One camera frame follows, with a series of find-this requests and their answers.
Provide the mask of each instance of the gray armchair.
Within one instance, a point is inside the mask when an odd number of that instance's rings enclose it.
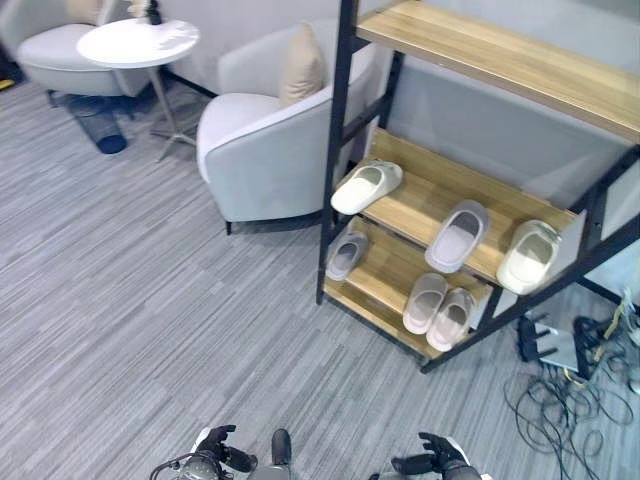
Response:
[[[327,65],[325,87],[287,107],[278,84],[293,26],[225,54],[218,63],[220,96],[198,125],[198,168],[227,222],[295,217],[322,209],[333,94],[337,21],[310,23]],[[354,55],[347,120],[364,109],[375,46]],[[350,147],[342,149],[341,178]]]
[[[74,23],[65,0],[8,0],[0,10],[0,40],[27,76],[48,90],[133,97],[149,81],[144,70],[98,67],[76,50],[80,37],[96,25],[129,16],[127,2],[99,3],[95,25],[90,25]]]

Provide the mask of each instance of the slide sandal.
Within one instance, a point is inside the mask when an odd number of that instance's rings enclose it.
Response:
[[[402,169],[391,162],[375,160],[360,167],[331,197],[331,206],[345,215],[361,212],[402,182]]]
[[[555,260],[561,240],[550,225],[540,220],[524,222],[513,234],[511,246],[498,268],[500,284],[518,295],[535,290]]]
[[[443,273],[457,271],[489,229],[489,212],[474,200],[460,202],[442,223],[425,259]]]
[[[427,332],[427,342],[439,352],[448,352],[462,340],[469,329],[475,301],[464,288],[454,288],[442,302],[433,326]]]
[[[362,232],[348,232],[341,236],[327,262],[327,277],[338,282],[347,278],[369,246]]]
[[[447,281],[437,273],[425,273],[413,284],[402,313],[405,328],[416,335],[427,333],[447,293]]]

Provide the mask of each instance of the throw pillow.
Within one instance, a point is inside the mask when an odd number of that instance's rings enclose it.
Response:
[[[67,14],[72,23],[97,25],[103,0],[65,0]]]
[[[325,77],[322,51],[307,24],[293,37],[280,80],[280,102],[289,106],[322,90]]]

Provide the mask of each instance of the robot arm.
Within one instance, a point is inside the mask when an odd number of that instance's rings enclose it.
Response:
[[[480,476],[469,464],[455,440],[425,432],[420,432],[419,437],[425,441],[422,446],[426,453],[392,459],[391,464],[396,472],[402,475],[437,472],[442,474],[443,480],[491,480],[491,477]]]

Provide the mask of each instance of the wooden shelf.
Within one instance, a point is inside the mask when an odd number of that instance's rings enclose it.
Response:
[[[360,218],[354,218],[350,228],[366,233],[369,248],[346,281],[325,279],[325,292],[416,352],[430,359],[438,357],[440,352],[427,343],[424,335],[414,335],[402,324],[413,283],[433,271],[423,252]],[[450,287],[466,288],[478,302],[491,291],[470,275],[456,273],[446,278]]]
[[[357,35],[640,143],[640,76],[415,0],[365,15]]]
[[[489,232],[466,266],[493,282],[497,282],[496,271],[518,225],[539,219],[560,231],[575,218],[568,210],[558,209],[382,129],[376,131],[370,158],[400,165],[404,178],[400,187],[367,207],[363,215],[422,247],[433,242],[442,221],[460,201],[473,199],[487,208]]]

